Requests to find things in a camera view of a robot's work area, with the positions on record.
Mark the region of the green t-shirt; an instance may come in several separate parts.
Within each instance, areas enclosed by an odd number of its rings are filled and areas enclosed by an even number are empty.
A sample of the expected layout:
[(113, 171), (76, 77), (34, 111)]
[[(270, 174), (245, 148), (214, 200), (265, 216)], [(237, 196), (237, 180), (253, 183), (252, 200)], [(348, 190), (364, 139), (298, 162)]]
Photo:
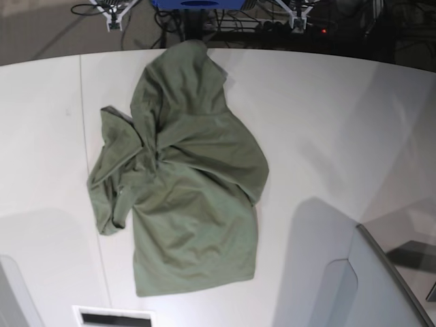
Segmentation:
[(268, 162), (228, 108), (225, 80), (205, 44), (188, 40), (144, 68), (129, 114), (100, 111), (87, 189), (101, 235), (133, 222), (139, 297), (254, 277)]

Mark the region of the black power strip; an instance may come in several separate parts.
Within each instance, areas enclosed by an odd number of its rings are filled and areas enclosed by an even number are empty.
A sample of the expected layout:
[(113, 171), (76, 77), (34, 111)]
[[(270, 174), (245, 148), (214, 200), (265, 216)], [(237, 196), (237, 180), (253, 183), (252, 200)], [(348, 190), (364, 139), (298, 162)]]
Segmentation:
[(225, 17), (217, 23), (217, 30), (221, 32), (248, 32), (273, 31), (275, 29), (288, 28), (289, 24), (284, 20), (248, 20)]

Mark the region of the grey table leg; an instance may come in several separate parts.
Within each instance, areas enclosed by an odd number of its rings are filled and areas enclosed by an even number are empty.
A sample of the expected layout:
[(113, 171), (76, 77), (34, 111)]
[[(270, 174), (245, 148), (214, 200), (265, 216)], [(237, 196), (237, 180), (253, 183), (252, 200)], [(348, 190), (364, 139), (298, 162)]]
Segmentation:
[(183, 10), (185, 40), (204, 41), (204, 10)]

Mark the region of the blue plastic bin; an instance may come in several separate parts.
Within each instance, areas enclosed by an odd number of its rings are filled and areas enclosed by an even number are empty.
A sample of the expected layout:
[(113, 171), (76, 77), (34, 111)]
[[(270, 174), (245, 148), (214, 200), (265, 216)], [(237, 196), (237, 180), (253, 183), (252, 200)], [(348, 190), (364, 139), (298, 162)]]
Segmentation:
[(239, 10), (244, 0), (152, 0), (162, 10)]

